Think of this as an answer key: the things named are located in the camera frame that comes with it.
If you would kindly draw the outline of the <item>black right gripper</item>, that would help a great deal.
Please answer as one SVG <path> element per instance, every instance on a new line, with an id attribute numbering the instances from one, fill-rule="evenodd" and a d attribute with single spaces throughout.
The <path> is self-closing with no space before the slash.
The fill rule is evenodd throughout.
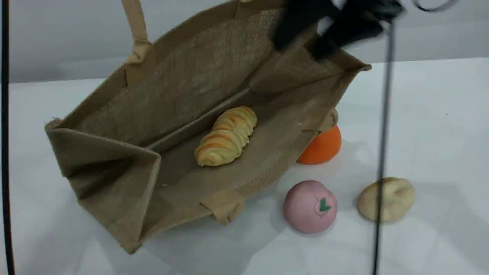
<path id="1" fill-rule="evenodd" d="M 309 45 L 316 60 L 329 58 L 345 46 L 381 35 L 381 21 L 391 23 L 405 8 L 398 0 L 346 0 L 339 9 L 331 0 L 287 0 L 273 32 L 277 51 L 286 49 L 297 36 L 324 17 L 335 19 Z"/>

